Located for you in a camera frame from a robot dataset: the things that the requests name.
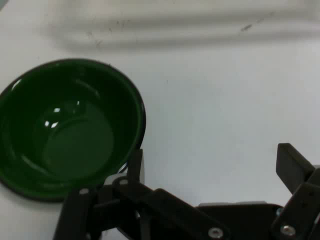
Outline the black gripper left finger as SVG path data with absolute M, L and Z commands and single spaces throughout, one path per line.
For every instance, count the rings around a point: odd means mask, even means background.
M 221 222 L 163 189 L 140 182 L 143 151 L 134 152 L 125 176 L 111 184 L 71 191 L 54 232 L 56 240 L 99 240 L 117 229 L 130 240 L 229 240 Z

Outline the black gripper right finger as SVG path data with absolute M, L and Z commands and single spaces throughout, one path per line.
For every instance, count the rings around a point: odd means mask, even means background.
M 320 238 L 320 169 L 290 143 L 277 146 L 276 173 L 291 198 L 271 225 L 276 240 Z

